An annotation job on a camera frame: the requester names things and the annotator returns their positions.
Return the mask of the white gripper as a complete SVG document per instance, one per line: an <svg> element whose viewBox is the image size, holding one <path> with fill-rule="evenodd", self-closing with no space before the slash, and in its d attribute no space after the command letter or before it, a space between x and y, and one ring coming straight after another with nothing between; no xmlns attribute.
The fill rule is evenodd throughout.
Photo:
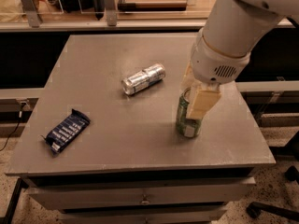
<svg viewBox="0 0 299 224"><path fill-rule="evenodd" d="M191 87L186 117L202 119L221 98L219 84L236 80L248 63L249 53L235 58L215 51L205 41L204 29L200 29L180 84L181 91ZM203 83L194 81L194 77Z"/></svg>

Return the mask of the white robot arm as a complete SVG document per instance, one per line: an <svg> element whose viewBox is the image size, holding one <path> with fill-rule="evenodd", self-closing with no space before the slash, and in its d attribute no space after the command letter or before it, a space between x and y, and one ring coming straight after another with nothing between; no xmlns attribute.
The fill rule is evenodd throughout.
<svg viewBox="0 0 299 224"><path fill-rule="evenodd" d="M189 119L202 119L234 81L256 44L283 19L298 23L299 0L216 0L192 45L182 89L189 88Z"/></svg>

